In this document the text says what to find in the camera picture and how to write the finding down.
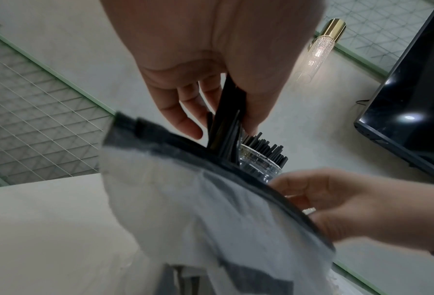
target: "metal grid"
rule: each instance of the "metal grid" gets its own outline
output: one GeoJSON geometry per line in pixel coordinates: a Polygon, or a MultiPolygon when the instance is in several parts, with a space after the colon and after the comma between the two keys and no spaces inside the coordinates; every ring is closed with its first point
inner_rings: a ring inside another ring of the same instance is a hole
{"type": "Polygon", "coordinates": [[[0,41],[0,177],[9,184],[98,173],[112,115],[0,41]]]}
{"type": "Polygon", "coordinates": [[[331,0],[318,31],[345,20],[339,44],[390,71],[433,10],[432,0],[331,0]]]}

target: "black screen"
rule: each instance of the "black screen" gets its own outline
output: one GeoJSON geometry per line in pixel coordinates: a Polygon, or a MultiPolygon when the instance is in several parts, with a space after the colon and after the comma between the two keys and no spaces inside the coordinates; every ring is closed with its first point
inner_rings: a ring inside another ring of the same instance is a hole
{"type": "Polygon", "coordinates": [[[434,15],[360,122],[434,165],[434,15]]]}

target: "gold cap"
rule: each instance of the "gold cap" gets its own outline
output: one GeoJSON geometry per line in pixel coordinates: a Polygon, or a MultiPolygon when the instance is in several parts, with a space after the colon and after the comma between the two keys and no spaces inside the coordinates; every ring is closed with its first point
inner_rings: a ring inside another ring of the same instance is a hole
{"type": "Polygon", "coordinates": [[[319,36],[330,36],[337,43],[337,41],[344,33],[346,27],[347,24],[345,24],[343,20],[341,20],[340,18],[334,18],[327,23],[319,36]]]}

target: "clear plastic container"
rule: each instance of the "clear plastic container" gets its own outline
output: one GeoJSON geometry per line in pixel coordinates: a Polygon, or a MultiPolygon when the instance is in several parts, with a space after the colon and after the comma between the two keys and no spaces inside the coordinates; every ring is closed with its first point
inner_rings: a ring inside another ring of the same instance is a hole
{"type": "Polygon", "coordinates": [[[273,161],[244,144],[240,149],[240,169],[264,183],[268,183],[282,172],[273,161]]]}

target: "hand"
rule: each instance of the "hand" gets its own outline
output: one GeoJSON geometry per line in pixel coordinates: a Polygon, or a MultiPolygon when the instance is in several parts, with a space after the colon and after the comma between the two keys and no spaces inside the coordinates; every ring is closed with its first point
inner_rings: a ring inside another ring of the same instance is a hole
{"type": "Polygon", "coordinates": [[[155,104],[179,131],[202,137],[181,104],[206,125],[201,88],[215,110],[220,74],[247,92],[243,127],[254,134],[269,115],[324,0],[102,0],[155,104]]]}
{"type": "Polygon", "coordinates": [[[334,169],[291,172],[270,183],[333,242],[369,237],[434,251],[434,185],[334,169]]]}

